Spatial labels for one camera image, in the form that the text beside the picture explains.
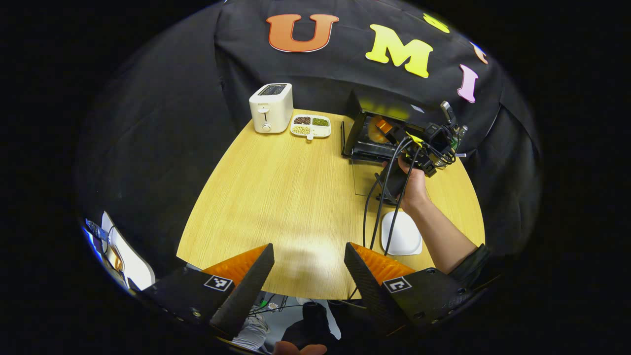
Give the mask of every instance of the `yellow letter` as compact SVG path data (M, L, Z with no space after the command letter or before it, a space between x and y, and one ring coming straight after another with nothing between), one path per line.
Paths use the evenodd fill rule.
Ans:
M447 26L445 26L442 22L436 20L435 18L431 17L430 15L426 13L423 13L423 20L427 21L427 23L438 28L439 30L445 33L449 33L449 29L447 28Z
M409 58L410 62L405 64L405 70L422 78L430 76L427 73L427 60L433 50L430 45L418 39L413 39L408 44L403 45L394 30L374 24L370 25L370 28L375 31L375 43L372 46L372 51L366 53L366 58L371 61L388 63L387 49L395 66L400 66Z

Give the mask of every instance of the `orange letter u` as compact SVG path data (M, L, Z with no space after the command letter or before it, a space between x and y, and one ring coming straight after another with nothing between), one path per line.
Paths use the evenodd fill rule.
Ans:
M276 15L267 19L269 22L269 45L283 52L313 52L324 48L331 38L331 27L339 21L337 16L315 14L309 16L315 21L314 37L301 41L292 38L293 23L301 19L300 15Z

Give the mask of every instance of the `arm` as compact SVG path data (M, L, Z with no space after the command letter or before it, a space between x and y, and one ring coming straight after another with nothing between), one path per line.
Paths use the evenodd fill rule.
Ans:
M405 173L410 169L402 157L399 157L399 166ZM444 274L452 272L478 249L430 201L422 170L412 170L401 207L414 220L434 265Z

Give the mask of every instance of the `plastic tray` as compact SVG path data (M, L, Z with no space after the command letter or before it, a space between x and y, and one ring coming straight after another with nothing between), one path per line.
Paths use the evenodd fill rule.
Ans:
M298 118L298 117L308 117L309 118L309 124L294 123L296 121L296 118ZM314 118L320 118L320 119L326 120L326 122L329 125L328 126L316 126L316 125L313 124ZM309 132L308 133L296 133L296 132L294 132L294 128L300 128L300 127L309 129ZM293 135L307 137L308 140L313 140L314 138L328 137L328 136L331 135L331 120L326 118L326 117L324 117L324 116L318 116L318 115L312 115L312 114L297 114L297 115L292 117L292 125L290 127L290 131L292 132Z

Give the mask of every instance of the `white container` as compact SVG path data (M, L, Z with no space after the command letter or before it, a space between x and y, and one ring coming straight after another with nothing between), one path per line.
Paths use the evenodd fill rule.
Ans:
M283 132L293 113L292 84L267 84L256 90L250 97L250 111L257 132Z
M300 117L309 118L309 123L308 124L296 123L296 118L300 118ZM328 125L318 126L316 124L313 124L314 118L323 119L327 122ZM314 139L314 137L316 138L328 137L331 135L331 120L324 116L318 116L318 115L312 115L312 114L297 114L292 117L292 127L290 128L290 131L292 132L293 135L305 136L307 137L308 140L312 140Z

